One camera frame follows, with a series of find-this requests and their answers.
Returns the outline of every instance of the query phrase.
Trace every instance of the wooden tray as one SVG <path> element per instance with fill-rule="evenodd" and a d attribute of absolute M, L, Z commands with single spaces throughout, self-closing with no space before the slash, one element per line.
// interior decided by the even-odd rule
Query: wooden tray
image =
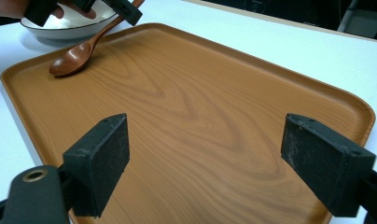
<path fill-rule="evenodd" d="M 346 91 L 162 24 L 109 35 L 83 72 L 54 78 L 64 52 L 2 80 L 45 164 L 61 165 L 99 120 L 128 114 L 130 163 L 103 216 L 79 223 L 327 223 L 280 158 L 286 113 L 362 146 L 375 120 Z"/>

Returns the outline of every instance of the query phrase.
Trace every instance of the table surface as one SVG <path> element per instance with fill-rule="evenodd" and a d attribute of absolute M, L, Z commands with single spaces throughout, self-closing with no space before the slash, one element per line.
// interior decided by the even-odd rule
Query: table surface
<path fill-rule="evenodd" d="M 139 23 L 164 23 L 357 95 L 375 112 L 366 149 L 377 155 L 377 41 L 197 0 L 164 0 L 162 5 L 148 0 L 141 11 Z M 128 27 L 124 22 L 112 32 Z M 18 23 L 0 26 L 0 75 L 15 63 L 80 41 L 39 38 Z M 0 201 L 15 175 L 40 164 L 0 81 Z M 330 223 L 363 223 L 365 214 L 360 208 L 356 218 L 334 217 Z"/>

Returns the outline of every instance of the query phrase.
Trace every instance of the enamel bowl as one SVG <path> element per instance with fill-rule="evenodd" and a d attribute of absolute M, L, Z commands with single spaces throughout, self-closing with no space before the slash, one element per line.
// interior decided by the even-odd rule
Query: enamel bowl
<path fill-rule="evenodd" d="M 46 24 L 41 27 L 23 18 L 21 25 L 32 34 L 47 39 L 75 39 L 96 34 L 117 17 L 116 12 L 100 0 L 95 1 L 92 6 L 96 12 L 96 18 L 93 20 L 81 16 L 69 7 L 60 6 L 64 11 L 62 19 L 51 15 Z"/>

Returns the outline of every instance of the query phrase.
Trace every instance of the human hand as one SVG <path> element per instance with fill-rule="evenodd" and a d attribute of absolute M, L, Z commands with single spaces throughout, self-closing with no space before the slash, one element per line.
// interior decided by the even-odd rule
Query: human hand
<path fill-rule="evenodd" d="M 10 17 L 15 19 L 23 18 L 23 14 L 26 11 L 26 8 L 29 6 L 30 0 L 0 0 L 0 17 Z M 74 11 L 80 13 L 82 16 L 89 19 L 94 19 L 96 13 L 94 10 L 89 12 L 84 12 L 80 8 L 76 7 L 72 0 L 59 0 L 60 4 L 72 8 Z M 63 9 L 60 6 L 57 6 L 52 13 L 55 17 L 61 19 L 63 17 Z"/>

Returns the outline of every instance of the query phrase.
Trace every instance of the wooden spoon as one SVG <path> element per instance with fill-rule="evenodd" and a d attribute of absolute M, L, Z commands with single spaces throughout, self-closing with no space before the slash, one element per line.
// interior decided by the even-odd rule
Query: wooden spoon
<path fill-rule="evenodd" d="M 134 0 L 133 5 L 140 7 L 143 2 L 144 0 Z M 92 55 L 98 40 L 122 21 L 122 16 L 116 17 L 91 39 L 67 51 L 49 67 L 49 72 L 55 77 L 67 77 L 80 71 Z"/>

